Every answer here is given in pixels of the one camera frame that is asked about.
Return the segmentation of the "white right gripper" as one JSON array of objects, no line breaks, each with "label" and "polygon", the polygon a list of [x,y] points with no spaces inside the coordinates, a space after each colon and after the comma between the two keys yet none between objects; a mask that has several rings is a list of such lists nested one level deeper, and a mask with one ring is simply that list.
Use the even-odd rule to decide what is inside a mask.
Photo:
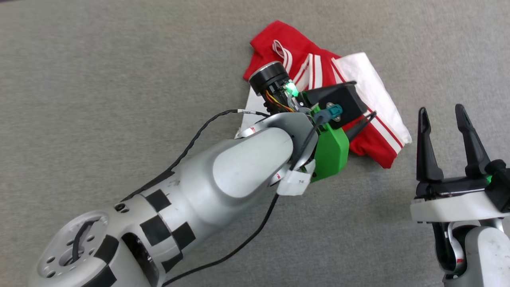
[{"label": "white right gripper", "polygon": [[430,139],[428,112],[426,107],[419,109],[416,156],[419,184],[410,204],[412,219],[418,223],[450,223],[509,216],[509,212],[499,211],[484,191],[490,183],[490,178],[484,178],[490,159],[464,105],[455,106],[455,116],[464,140],[468,178],[444,179]]}]

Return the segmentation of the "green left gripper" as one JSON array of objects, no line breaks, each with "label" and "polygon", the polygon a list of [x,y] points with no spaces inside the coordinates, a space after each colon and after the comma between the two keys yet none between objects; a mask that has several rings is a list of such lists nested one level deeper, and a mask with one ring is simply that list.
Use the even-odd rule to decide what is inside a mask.
[{"label": "green left gripper", "polygon": [[303,113],[317,125],[315,146],[296,156],[296,167],[315,162],[313,181],[336,175],[345,167],[350,142],[377,116],[376,112],[363,116],[344,132],[343,127],[351,121],[351,84],[334,84],[300,92],[278,61],[257,69],[248,82],[271,115]]}]

